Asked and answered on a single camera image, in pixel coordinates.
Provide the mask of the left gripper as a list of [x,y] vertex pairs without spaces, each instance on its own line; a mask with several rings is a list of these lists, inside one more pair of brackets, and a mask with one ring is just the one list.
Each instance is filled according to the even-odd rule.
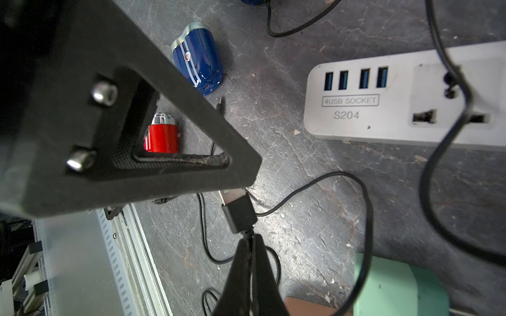
[[107,32],[130,30],[114,1],[1,2],[1,211],[29,219],[129,203],[118,180],[90,180],[66,164],[98,129],[101,106],[71,39],[104,51]]

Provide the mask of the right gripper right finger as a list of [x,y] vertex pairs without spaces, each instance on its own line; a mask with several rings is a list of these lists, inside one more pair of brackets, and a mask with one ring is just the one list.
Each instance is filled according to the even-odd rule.
[[251,271],[253,315],[289,315],[274,279],[266,245],[259,234],[253,238]]

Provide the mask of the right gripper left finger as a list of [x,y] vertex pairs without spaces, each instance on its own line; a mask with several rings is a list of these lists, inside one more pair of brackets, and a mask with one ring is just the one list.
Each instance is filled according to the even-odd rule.
[[223,292],[212,315],[250,315],[253,237],[239,241]]

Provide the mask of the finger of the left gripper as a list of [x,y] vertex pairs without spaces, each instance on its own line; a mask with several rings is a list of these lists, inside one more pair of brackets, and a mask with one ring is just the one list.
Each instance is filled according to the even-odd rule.
[[[101,106],[98,129],[84,144],[96,150],[84,174],[118,179],[130,201],[181,193],[248,187],[262,158],[215,107],[191,87],[167,57],[130,19],[130,30],[107,32],[105,50],[79,34],[90,91]],[[144,136],[156,113],[177,121],[179,152],[152,153]]]

